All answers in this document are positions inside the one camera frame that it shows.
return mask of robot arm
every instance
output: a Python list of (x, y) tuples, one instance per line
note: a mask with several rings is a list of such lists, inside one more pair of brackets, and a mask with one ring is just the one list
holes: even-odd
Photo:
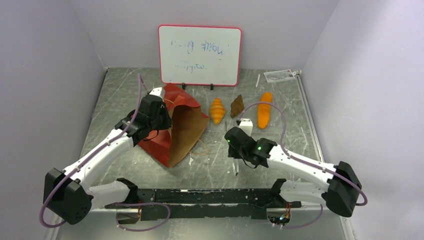
[[(91, 185), (117, 157), (132, 149), (140, 141), (145, 141), (151, 131), (166, 130), (171, 127), (171, 118), (163, 102), (164, 95), (165, 91), (158, 87), (143, 97), (135, 121), (114, 142), (109, 141), (122, 133), (130, 123), (134, 111), (116, 124), (109, 135), (81, 159), (65, 167), (63, 171), (55, 168), (50, 170), (45, 176), (44, 201), (67, 174), (74, 169), (77, 169), (77, 172), (59, 188), (47, 207), (68, 223), (76, 224), (92, 209), (112, 203), (136, 201), (138, 187), (124, 178), (119, 178), (110, 184), (93, 187)], [(107, 147), (98, 152), (81, 169), (78, 168), (82, 161), (105, 143)]]
[(341, 161), (338, 165), (318, 162), (305, 156), (282, 150), (281, 146), (274, 141), (261, 138), (255, 141), (250, 135), (253, 124), (250, 119), (243, 118), (238, 127), (233, 127), (225, 134), (228, 141), (228, 156), (234, 158), (234, 173), (238, 174), (238, 161), (242, 159), (255, 166), (279, 168), (286, 172), (294, 173), (308, 182), (294, 182), (286, 180), (280, 188), (281, 197), (287, 202), (301, 201), (326, 205), (334, 213), (351, 217), (355, 208), (359, 193), (352, 186), (342, 181), (327, 171), (319, 170), (294, 160), (290, 156), (319, 165), (321, 168), (338, 173), (359, 188), (362, 188), (352, 167)]

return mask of orange toy croissant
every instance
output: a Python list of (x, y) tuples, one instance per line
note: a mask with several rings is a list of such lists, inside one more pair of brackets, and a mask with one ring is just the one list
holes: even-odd
[(210, 105), (209, 113), (213, 122), (218, 125), (225, 115), (225, 108), (219, 98), (213, 100), (212, 105)]

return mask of scratched metal surface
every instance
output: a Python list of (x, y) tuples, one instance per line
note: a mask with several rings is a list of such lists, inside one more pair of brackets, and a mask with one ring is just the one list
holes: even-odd
[[(201, 104), (203, 112), (208, 113), (214, 98), (221, 99), (229, 112), (230, 103), (241, 94), (245, 106), (258, 102), (264, 92), (272, 92), (273, 102), (283, 109), (287, 117), (287, 134), (284, 143), (289, 150), (312, 159), (319, 159), (313, 144), (311, 128), (307, 121), (302, 95), (296, 81), (268, 84), (263, 76), (264, 70), (241, 70), (239, 84), (236, 87), (215, 87), (211, 91), (204, 86), (187, 86), (187, 92)], [(149, 89), (164, 84), (160, 80), (157, 68), (110, 68), (101, 89), (97, 106), (81, 155), (85, 155), (103, 140), (122, 117), (134, 109), (137, 98), (137, 73), (143, 76)], [(259, 86), (255, 84), (261, 74)], [(253, 107), (245, 114), (255, 123), (256, 110)], [(141, 148), (135, 147), (119, 157), (107, 171), (97, 179), (94, 185), (111, 183), (117, 178), (127, 178), (139, 188), (270, 188), (277, 178), (293, 179), (291, 174), (281, 169), (258, 167), (250, 169), (240, 163), (240, 174), (235, 177), (232, 161), (227, 158), (225, 124), (234, 125), (234, 120), (226, 114), (221, 124), (209, 122), (201, 140), (209, 147), (209, 155), (190, 155), (173, 168), (166, 168), (147, 155)], [(278, 141), (282, 131), (281, 117), (271, 110), (271, 120), (264, 130), (253, 128), (255, 139), (268, 138)], [(203, 153), (201, 143), (192, 150)], [(316, 209), (302, 209), (293, 213), (293, 226), (309, 222), (318, 212)], [(148, 228), (161, 220), (139, 222), (129, 228)], [(272, 228), (261, 224), (263, 220), (248, 217), (237, 218), (200, 218), (171, 219), (164, 226), (148, 232), (125, 232), (116, 228), (113, 213), (91, 213), (77, 225), (64, 225), (57, 238), (60, 240), (85, 239), (149, 239), (149, 240), (214, 240), (214, 239), (346, 239), (339, 216), (324, 211), (315, 224), (302, 229)]]
[[(306, 157), (318, 159), (297, 81), (269, 84), (263, 72), (265, 70), (242, 69), (236, 87), (217, 86), (211, 91), (207, 86), (187, 86), (186, 91), (201, 104), (204, 113), (209, 115), (210, 104), (215, 98), (220, 98), (227, 110), (219, 125), (209, 121), (200, 138), (210, 149), (209, 155), (189, 154), (175, 167), (166, 168), (141, 148), (135, 147), (112, 163), (94, 185), (108, 184), (123, 177), (139, 188), (270, 188), (277, 178), (292, 179), (290, 173), (281, 169), (261, 166), (250, 169), (242, 162), (240, 174), (236, 177), (232, 171), (232, 160), (227, 158), (227, 142), (223, 138), (224, 122), (227, 122), (228, 128), (235, 124), (235, 119), (231, 119), (229, 114), (231, 102), (241, 94), (247, 107), (258, 102), (263, 93), (272, 92), (273, 103), (284, 111), (287, 118), (287, 133), (284, 138), (286, 148)], [(141, 74), (148, 89), (164, 86), (158, 68), (110, 68), (93, 113), (81, 156), (103, 140), (114, 125), (135, 108), (137, 73)], [(260, 74), (259, 85), (255, 87), (258, 74)], [(270, 123), (263, 130), (255, 124), (257, 121), (255, 107), (247, 111), (243, 117), (252, 119), (254, 139), (268, 138), (276, 142), (280, 139), (282, 120), (275, 109), (271, 110)], [(205, 149), (198, 142), (192, 152), (204, 153)]]

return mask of gray wall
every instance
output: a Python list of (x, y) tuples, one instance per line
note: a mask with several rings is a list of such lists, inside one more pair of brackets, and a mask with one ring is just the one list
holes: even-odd
[(104, 69), (67, 0), (1, 1), (0, 33), (0, 239), (38, 240), (44, 176), (80, 156)]
[(357, 239), (424, 236), (424, 2), (341, 0), (304, 69), (324, 158), (346, 161), (369, 204)]
[(108, 67), (159, 67), (158, 26), (236, 26), (241, 67), (301, 69), (339, 0), (70, 0)]

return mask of brown paper bag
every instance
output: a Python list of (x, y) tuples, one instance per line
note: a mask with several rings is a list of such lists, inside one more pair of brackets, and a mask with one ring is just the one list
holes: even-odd
[(152, 131), (138, 145), (156, 160), (172, 168), (189, 153), (208, 125), (209, 117), (186, 91), (173, 84), (164, 88), (164, 102), (172, 119), (172, 128)]

